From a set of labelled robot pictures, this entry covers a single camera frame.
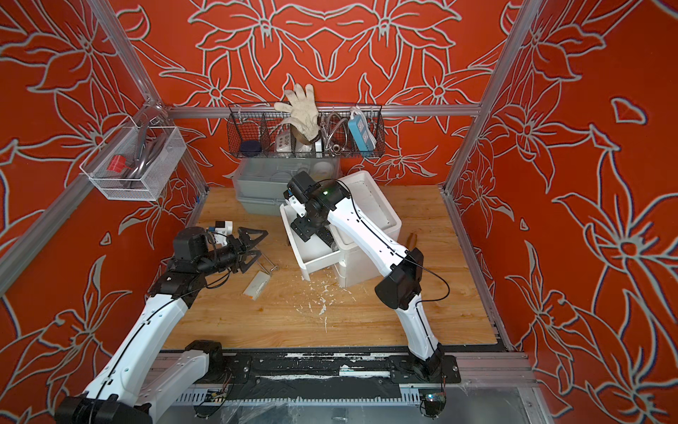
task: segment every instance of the wooden tabletop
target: wooden tabletop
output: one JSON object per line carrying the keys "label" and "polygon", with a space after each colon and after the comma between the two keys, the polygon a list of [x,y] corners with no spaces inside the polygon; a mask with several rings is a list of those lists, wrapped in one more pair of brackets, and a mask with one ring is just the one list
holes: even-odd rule
{"label": "wooden tabletop", "polygon": [[[452,291],[444,301],[423,304],[436,337],[444,345],[495,344],[438,187],[380,188],[403,222],[399,242],[404,244],[416,232],[424,266],[450,283]],[[280,270],[256,301],[243,295],[256,265],[245,274],[231,275],[218,289],[202,290],[170,334],[166,349],[184,349],[197,339],[220,341],[227,348],[407,345],[395,312],[374,293],[381,277],[344,289],[328,268],[312,273],[311,282],[302,280],[281,217],[248,214],[235,199],[235,189],[210,190],[198,225],[214,225],[215,220],[233,221],[234,230],[267,230],[268,237],[258,247]],[[211,275],[207,282],[219,276]],[[421,286],[424,299],[447,291],[427,272]]]}

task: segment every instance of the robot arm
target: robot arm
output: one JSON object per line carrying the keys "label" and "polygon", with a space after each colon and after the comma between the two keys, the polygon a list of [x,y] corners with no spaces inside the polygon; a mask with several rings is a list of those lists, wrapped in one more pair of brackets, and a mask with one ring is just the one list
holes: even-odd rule
{"label": "robot arm", "polygon": [[[57,423],[150,424],[196,380],[224,378],[221,345],[194,341],[176,366],[140,393],[165,340],[206,287],[205,276],[227,269],[229,273],[246,272],[261,256],[253,247],[268,233],[246,228],[238,228],[238,232],[239,239],[225,235],[225,246],[213,250],[208,247],[212,237],[205,229],[189,227],[179,232],[167,272],[151,287],[151,296],[134,327],[85,391],[62,401],[54,415]],[[252,239],[250,235],[255,234],[258,237]]]}
{"label": "robot arm", "polygon": [[351,199],[339,182],[331,180],[322,187],[306,172],[287,185],[287,202],[297,212],[290,227],[303,241],[318,234],[331,245],[334,240],[326,224],[349,234],[374,262],[384,279],[375,287],[379,299],[394,309],[407,336],[407,346],[415,357],[414,370],[423,379],[440,373],[442,350],[422,307],[421,286],[424,255],[411,252],[375,225]]}

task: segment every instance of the red wall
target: red wall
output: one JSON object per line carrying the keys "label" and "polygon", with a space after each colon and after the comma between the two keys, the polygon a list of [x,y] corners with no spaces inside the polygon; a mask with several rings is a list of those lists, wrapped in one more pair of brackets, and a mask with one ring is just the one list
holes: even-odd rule
{"label": "red wall", "polygon": [[559,423],[678,417],[678,7],[545,1],[454,195]]}
{"label": "red wall", "polygon": [[[0,256],[142,104],[86,4],[0,4]],[[84,389],[136,320],[196,195],[179,167],[158,203],[87,196],[1,298],[0,423],[52,423]]]}
{"label": "red wall", "polygon": [[0,256],[143,102],[83,3],[0,5]]}
{"label": "red wall", "polygon": [[[278,100],[293,82],[332,102],[479,102],[520,2],[492,0],[112,0],[129,39],[169,105],[225,107]],[[387,120],[386,155],[345,160],[382,184],[438,184],[469,117]],[[226,124],[185,119],[206,181],[231,185]]]}

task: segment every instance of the black wire basket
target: black wire basket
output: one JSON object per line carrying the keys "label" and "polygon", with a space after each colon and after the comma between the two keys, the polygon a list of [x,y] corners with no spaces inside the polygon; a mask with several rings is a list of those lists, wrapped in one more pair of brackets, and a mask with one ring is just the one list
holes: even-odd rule
{"label": "black wire basket", "polygon": [[[301,143],[301,136],[294,126],[281,122],[290,116],[278,111],[254,111],[262,103],[230,104],[228,116],[228,151],[235,157],[364,157],[378,158],[384,155],[384,119],[381,106],[355,103],[316,102],[318,125],[325,128],[327,137],[318,137],[310,144]],[[374,136],[374,150],[362,151],[356,145],[348,129],[349,109],[358,106]],[[321,149],[316,149],[319,141]]]}

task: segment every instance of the small white box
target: small white box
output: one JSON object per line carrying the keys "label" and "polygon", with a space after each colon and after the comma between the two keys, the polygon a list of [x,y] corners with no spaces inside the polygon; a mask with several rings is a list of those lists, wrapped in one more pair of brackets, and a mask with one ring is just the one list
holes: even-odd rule
{"label": "small white box", "polygon": [[[340,178],[351,190],[353,199],[363,213],[381,228],[387,236],[398,240],[402,222],[367,171],[356,172]],[[296,218],[291,206],[283,204],[280,212],[290,240],[294,256],[301,268],[304,280],[310,281],[309,274],[334,265],[334,271],[341,287],[349,287],[370,278],[378,277],[379,271],[367,254],[343,231],[330,225],[329,229],[338,250],[332,252],[317,235],[304,243],[290,228]]]}

